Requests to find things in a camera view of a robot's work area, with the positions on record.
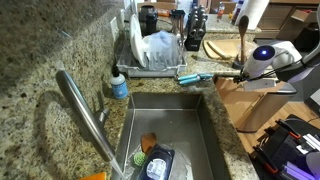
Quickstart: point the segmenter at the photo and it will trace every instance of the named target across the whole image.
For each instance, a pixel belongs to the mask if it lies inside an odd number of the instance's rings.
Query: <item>faucet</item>
[[[105,161],[115,161],[114,151],[106,138],[106,131],[103,128],[108,118],[109,110],[100,108],[93,114],[72,77],[66,71],[58,71],[56,73],[56,81],[71,109],[80,118],[78,125],[80,130],[84,131],[82,132],[85,135],[84,139],[91,141]]]

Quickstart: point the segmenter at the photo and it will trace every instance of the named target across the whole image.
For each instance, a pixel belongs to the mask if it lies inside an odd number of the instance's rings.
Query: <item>wooden cutting board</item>
[[[247,49],[255,49],[257,47],[257,44],[254,42],[247,42],[246,45]],[[240,49],[240,39],[204,40],[203,47],[209,58],[235,58]]]

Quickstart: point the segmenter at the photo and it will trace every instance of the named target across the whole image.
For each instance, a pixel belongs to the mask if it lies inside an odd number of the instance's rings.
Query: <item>stainless steel sink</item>
[[[201,94],[133,93],[117,148],[127,179],[137,179],[133,165],[143,133],[175,150],[170,179],[231,179]],[[119,179],[116,172],[111,179]]]

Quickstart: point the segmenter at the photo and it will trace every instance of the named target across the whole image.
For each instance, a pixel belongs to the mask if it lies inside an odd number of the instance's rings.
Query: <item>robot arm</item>
[[[317,9],[317,22],[320,26],[320,5]],[[270,65],[273,70],[264,74]],[[320,43],[303,58],[289,41],[263,45],[256,48],[249,56],[240,76],[235,77],[234,82],[263,79],[275,73],[280,81],[292,83],[304,79],[318,65],[320,65]]]

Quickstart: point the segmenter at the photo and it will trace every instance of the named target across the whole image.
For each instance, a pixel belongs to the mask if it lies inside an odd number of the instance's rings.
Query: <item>dish rack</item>
[[[116,51],[117,67],[120,72],[124,72],[128,77],[174,77],[179,72],[185,71],[187,67],[186,63],[186,50],[181,48],[179,59],[176,61],[175,66],[168,66],[161,70],[150,70],[147,67],[142,67],[140,63],[134,58],[131,51],[129,41],[123,41],[119,44]]]

